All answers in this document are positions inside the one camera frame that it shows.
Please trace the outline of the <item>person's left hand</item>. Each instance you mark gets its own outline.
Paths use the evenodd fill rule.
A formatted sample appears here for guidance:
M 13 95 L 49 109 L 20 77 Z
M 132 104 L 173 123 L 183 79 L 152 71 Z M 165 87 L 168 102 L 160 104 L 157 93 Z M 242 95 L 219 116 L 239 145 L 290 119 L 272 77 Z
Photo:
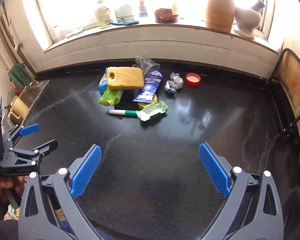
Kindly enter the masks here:
M 15 191 L 22 196 L 25 189 L 25 177 L 17 176 L 13 178 L 1 177 L 0 176 L 0 200 L 2 202 L 7 202 L 7 197 L 5 194 L 5 189 L 15 189 Z

